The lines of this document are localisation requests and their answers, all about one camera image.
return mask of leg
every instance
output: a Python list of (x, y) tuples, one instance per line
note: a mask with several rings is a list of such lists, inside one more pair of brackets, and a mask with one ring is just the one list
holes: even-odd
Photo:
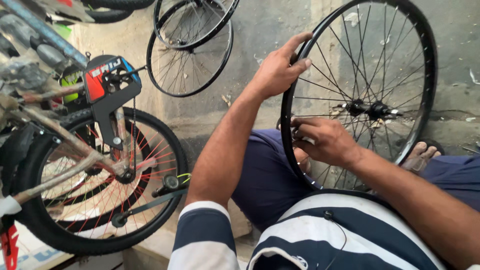
[(253, 130), (232, 199), (260, 231), (312, 192), (290, 168), (280, 131)]
[(439, 156), (420, 176), (480, 211), (480, 156)]

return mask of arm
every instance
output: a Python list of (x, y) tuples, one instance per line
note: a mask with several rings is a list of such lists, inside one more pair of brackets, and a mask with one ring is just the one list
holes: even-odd
[(322, 118), (295, 119), (297, 146), (314, 160), (341, 166), (378, 192), (420, 237), (457, 269), (480, 264), (480, 213), (435, 185), (358, 146), (343, 126)]
[(290, 66), (295, 49), (312, 33), (298, 34), (268, 55), (242, 94), (233, 103), (201, 152), (192, 172), (186, 205), (213, 201), (227, 208), (240, 179), (243, 156), (261, 103), (285, 92), (312, 63)]

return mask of chain guard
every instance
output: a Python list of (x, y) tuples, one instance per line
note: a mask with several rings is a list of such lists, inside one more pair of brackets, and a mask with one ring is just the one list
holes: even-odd
[(131, 74), (131, 79), (126, 81), (128, 85), (125, 88), (111, 92), (109, 89), (114, 86), (108, 81), (107, 76), (109, 73), (112, 71), (130, 72), (134, 70), (123, 57), (113, 55), (97, 56), (88, 63), (86, 70), (87, 72), (83, 74), (85, 94), (92, 108), (94, 119), (98, 122), (103, 141), (111, 147), (123, 150), (121, 143), (117, 145), (113, 143), (113, 139), (116, 136), (110, 117), (114, 110), (140, 94), (142, 89), (140, 77), (137, 74)]

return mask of chain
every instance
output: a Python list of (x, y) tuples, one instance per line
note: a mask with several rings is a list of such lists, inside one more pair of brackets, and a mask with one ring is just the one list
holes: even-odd
[(136, 100), (133, 97), (133, 178), (137, 175), (137, 119), (136, 119)]

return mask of bicycle frame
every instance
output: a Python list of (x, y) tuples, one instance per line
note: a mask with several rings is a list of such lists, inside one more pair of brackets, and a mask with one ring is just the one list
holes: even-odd
[[(19, 3), (17, 0), (0, 0), (5, 8), (7, 8), (11, 13), (17, 15), (24, 22), (26, 22), (30, 27), (32, 27), (40, 36), (48, 42), (50, 45), (58, 49), (63, 55), (72, 60), (81, 70), (85, 71), (89, 59), (85, 57), (81, 52), (75, 49), (69, 42), (64, 40), (60, 35), (58, 35), (52, 28), (46, 25), (42, 20), (35, 17), (32, 12), (27, 9), (22, 3)], [(73, 86), (66, 86), (60, 88), (60, 90), (53, 90), (43, 94), (32, 94), (26, 93), (22, 95), (22, 99), (18, 100), (26, 104), (39, 103), (44, 100), (50, 100), (52, 98), (64, 97), (73, 93), (80, 93), (84, 89), (84, 84), (79, 83)], [(22, 113), (27, 115), (30, 119), (37, 121), (38, 123), (43, 124), (45, 127), (49, 128), (52, 131), (55, 131), (59, 136), (64, 139), (64, 142), (71, 146), (74, 150), (78, 151), (85, 158), (79, 160), (75, 165), (64, 171), (61, 175), (52, 176), (43, 181), (42, 184), (20, 192), (15, 195), (13, 198), (21, 205), (22, 203), (40, 195), (42, 192), (51, 189), (62, 182), (70, 179), (77, 173), (84, 171), (95, 163), (102, 164), (105, 169), (113, 172), (117, 176), (123, 176), (128, 173), (130, 168), (130, 160), (128, 158), (128, 148), (126, 146), (127, 142), (127, 131), (125, 128), (125, 117), (123, 114), (123, 108), (120, 107), (114, 111), (115, 119), (112, 120), (112, 124), (117, 128), (118, 137), (122, 140), (123, 150), (120, 151), (120, 158), (118, 162), (114, 162), (109, 157), (105, 157), (95, 149), (89, 147), (82, 140), (68, 132), (65, 128), (61, 127), (60, 124), (51, 120), (50, 118), (38, 113), (34, 109), (23, 108)], [(145, 170), (143, 167), (148, 167), (151, 162), (142, 162), (143, 166), (140, 165), (137, 168), (138, 172)]]

